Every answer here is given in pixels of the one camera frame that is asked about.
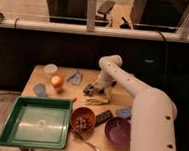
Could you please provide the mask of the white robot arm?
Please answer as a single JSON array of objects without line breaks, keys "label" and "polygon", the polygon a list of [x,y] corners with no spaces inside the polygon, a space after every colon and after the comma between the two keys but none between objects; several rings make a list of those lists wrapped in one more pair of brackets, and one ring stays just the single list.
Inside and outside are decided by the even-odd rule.
[{"label": "white robot arm", "polygon": [[115,80],[134,98],[130,151],[176,151],[176,105],[161,89],[153,88],[122,70],[122,61],[119,55],[101,57],[97,82],[105,87]]}]

